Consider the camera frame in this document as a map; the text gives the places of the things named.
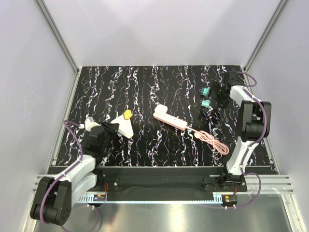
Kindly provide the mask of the white triangular socket adapter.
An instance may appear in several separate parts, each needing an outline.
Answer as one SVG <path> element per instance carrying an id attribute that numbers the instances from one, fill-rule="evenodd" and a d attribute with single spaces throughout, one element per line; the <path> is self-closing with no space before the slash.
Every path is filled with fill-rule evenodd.
<path id="1" fill-rule="evenodd" d="M 111 121 L 111 124 L 118 124 L 117 132 L 122 136 L 130 139 L 133 137 L 134 132 L 130 118 L 125 116 L 125 114 L 120 115 Z"/>

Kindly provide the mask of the light teal USB-C charger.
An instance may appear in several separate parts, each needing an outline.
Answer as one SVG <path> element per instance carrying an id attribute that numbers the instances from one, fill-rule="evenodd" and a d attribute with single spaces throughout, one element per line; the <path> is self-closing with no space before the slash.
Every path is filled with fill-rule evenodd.
<path id="1" fill-rule="evenodd" d="M 202 107 L 205 107 L 205 108 L 210 108 L 210 106 L 211 106 L 211 101 L 210 101 L 209 99 L 202 100 L 201 106 L 202 106 Z"/>

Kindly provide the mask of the dark teal dual USB charger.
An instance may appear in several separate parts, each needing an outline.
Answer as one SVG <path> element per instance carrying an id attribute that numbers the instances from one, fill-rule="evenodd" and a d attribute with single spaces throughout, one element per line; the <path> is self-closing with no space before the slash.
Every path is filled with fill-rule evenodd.
<path id="1" fill-rule="evenodd" d="M 208 96 L 209 90 L 210 90 L 209 88 L 203 87 L 202 89 L 199 90 L 200 95 L 204 97 Z"/>

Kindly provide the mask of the yellow USB charger plug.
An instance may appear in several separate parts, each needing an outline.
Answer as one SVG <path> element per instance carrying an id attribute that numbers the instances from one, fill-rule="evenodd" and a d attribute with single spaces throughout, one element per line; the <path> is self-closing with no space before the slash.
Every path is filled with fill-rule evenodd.
<path id="1" fill-rule="evenodd" d="M 132 111 L 129 109 L 125 110 L 123 113 L 123 117 L 125 120 L 130 120 L 132 117 Z"/>

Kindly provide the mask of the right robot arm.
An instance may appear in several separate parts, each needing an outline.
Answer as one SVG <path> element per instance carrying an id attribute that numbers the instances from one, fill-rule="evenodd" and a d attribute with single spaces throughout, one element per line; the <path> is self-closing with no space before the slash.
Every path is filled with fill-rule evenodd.
<path id="1" fill-rule="evenodd" d="M 231 101 L 240 106 L 236 124 L 237 142 L 234 151 L 214 186 L 222 191 L 246 190 L 245 167 L 257 145 L 269 135 L 271 103 L 261 101 L 241 82 L 244 72 L 229 71 L 222 83 L 210 88 L 213 109 L 225 109 Z"/>

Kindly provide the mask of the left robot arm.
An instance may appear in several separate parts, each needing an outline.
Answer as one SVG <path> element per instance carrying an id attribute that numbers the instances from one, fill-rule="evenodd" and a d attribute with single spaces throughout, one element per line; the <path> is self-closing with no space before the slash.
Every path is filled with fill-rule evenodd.
<path id="1" fill-rule="evenodd" d="M 63 226 L 77 200 L 88 190 L 107 188 L 99 175 L 99 166 L 105 157 L 105 147 L 117 136 L 119 123 L 86 122 L 85 136 L 79 141 L 71 128 L 80 151 L 77 160 L 53 177 L 44 176 L 38 183 L 30 210 L 30 218 L 43 224 Z"/>

